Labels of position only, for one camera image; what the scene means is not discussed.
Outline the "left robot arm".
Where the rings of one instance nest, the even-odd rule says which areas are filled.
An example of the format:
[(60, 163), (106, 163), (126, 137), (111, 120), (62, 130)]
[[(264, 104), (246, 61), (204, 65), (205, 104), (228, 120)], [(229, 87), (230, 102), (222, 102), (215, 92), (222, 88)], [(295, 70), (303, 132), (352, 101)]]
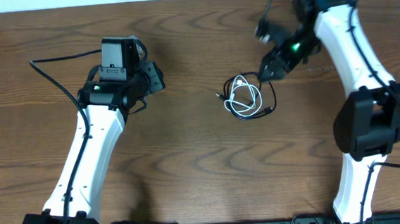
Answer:
[[(165, 87), (163, 73), (147, 58), (148, 50), (134, 35), (104, 37), (101, 64), (89, 71), (76, 96), (38, 67), (74, 103), (77, 127), (56, 188), (41, 213), (25, 215), (22, 224), (100, 224), (101, 195), (114, 146), (135, 104)], [(134, 224), (120, 221), (112, 224)]]

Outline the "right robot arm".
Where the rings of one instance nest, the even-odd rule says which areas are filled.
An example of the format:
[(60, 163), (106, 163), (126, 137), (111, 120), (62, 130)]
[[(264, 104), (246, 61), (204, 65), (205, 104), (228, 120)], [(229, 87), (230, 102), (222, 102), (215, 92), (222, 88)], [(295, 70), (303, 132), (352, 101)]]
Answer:
[(281, 80), (321, 49), (329, 52), (346, 99), (333, 132), (343, 154), (333, 215), (323, 224), (400, 224), (400, 213), (374, 216), (376, 179), (400, 141), (400, 82), (378, 60), (358, 19), (358, 0), (291, 0), (299, 28), (288, 34), (262, 17), (256, 36), (273, 42), (258, 72), (261, 82)]

